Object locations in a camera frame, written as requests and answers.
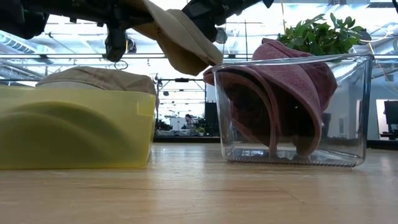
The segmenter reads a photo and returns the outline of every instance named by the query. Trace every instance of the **wooden surface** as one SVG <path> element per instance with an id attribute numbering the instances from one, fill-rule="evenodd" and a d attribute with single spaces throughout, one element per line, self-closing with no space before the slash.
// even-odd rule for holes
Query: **wooden surface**
<path id="1" fill-rule="evenodd" d="M 156 144 L 142 170 L 0 172 L 2 224 L 398 223 L 398 152 L 354 169 L 229 164 L 219 144 Z"/>

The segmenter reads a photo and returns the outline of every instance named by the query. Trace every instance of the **red bucket hat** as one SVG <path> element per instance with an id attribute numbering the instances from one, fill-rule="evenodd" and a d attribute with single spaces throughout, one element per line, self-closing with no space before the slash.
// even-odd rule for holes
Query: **red bucket hat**
<path id="1" fill-rule="evenodd" d="M 263 39 L 252 60 L 310 57 L 277 40 Z M 234 125 L 248 139 L 265 144 L 276 154 L 280 139 L 288 139 L 300 156 L 319 145 L 321 114 L 337 89 L 329 66 L 323 62 L 280 65 L 234 65 L 216 71 L 217 85 L 231 101 Z M 215 84 L 214 73 L 204 74 Z"/>

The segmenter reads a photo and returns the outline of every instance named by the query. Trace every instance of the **yellow plastic bin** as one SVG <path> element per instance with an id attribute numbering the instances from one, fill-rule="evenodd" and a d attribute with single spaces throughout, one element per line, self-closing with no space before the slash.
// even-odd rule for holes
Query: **yellow plastic bin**
<path id="1" fill-rule="evenodd" d="M 0 169 L 144 167 L 154 111 L 148 93 L 0 87 Z"/>

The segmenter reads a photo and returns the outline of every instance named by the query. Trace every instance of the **leafy plant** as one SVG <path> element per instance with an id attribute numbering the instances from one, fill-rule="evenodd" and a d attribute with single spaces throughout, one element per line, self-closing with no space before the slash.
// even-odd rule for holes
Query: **leafy plant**
<path id="1" fill-rule="evenodd" d="M 205 133 L 206 130 L 205 130 L 204 127 L 199 127 L 199 128 L 196 129 L 196 132 L 198 132 L 198 133 Z"/>
<path id="2" fill-rule="evenodd" d="M 331 13 L 332 28 L 321 22 L 325 21 L 324 16 L 320 14 L 300 21 L 295 27 L 286 28 L 285 34 L 278 34 L 277 40 L 291 49 L 313 55 L 347 54 L 353 45 L 359 44 L 359 32 L 364 29 L 354 26 L 355 19 L 349 16 L 343 21 Z"/>

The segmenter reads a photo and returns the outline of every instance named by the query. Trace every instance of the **khaki hat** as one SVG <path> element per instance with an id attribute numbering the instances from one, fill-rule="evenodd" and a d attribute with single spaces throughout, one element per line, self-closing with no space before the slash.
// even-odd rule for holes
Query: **khaki hat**
<path id="1" fill-rule="evenodd" d="M 223 54 L 181 10 L 163 10 L 150 0 L 123 0 L 135 10 L 148 12 L 154 22 L 133 29 L 156 40 L 178 72 L 197 76 L 209 65 L 223 62 Z"/>
<path id="2" fill-rule="evenodd" d="M 92 67 L 73 67 L 62 72 L 53 73 L 36 84 L 40 87 L 71 87 L 71 83 L 76 88 L 86 88 L 84 84 L 101 90 L 116 91 L 137 91 L 150 93 L 156 96 L 156 108 L 159 106 L 159 99 L 155 90 L 154 82 L 146 75 L 137 75 L 121 70 L 92 68 Z"/>

